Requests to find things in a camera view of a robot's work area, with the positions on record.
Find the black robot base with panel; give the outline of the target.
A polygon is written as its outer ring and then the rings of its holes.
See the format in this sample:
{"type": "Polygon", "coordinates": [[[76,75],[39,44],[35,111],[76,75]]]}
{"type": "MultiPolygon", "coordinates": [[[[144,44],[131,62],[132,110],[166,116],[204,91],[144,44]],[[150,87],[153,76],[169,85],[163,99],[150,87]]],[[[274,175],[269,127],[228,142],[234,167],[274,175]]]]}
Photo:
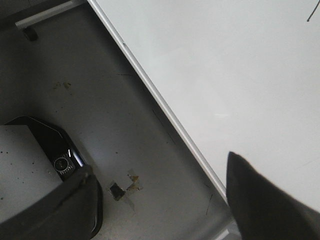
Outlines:
{"type": "Polygon", "coordinates": [[[0,127],[0,221],[31,207],[86,165],[67,132],[32,116],[0,127]]]}

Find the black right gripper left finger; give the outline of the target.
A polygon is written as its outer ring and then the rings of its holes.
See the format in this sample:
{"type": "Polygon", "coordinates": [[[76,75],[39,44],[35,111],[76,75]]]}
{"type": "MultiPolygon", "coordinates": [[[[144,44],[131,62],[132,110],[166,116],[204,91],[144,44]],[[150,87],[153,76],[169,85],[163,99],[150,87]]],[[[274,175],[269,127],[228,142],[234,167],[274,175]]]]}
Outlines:
{"type": "Polygon", "coordinates": [[[91,166],[0,225],[2,240],[90,240],[103,224],[102,187],[91,166]]]}

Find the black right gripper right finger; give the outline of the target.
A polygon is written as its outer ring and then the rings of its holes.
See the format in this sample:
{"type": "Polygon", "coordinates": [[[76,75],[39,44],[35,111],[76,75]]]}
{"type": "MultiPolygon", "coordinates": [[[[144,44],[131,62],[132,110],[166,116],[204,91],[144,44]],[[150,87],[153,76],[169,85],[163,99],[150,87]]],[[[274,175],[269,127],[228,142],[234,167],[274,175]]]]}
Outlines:
{"type": "Polygon", "coordinates": [[[226,197],[244,240],[320,238],[320,213],[275,186],[234,152],[227,157],[226,197]]]}

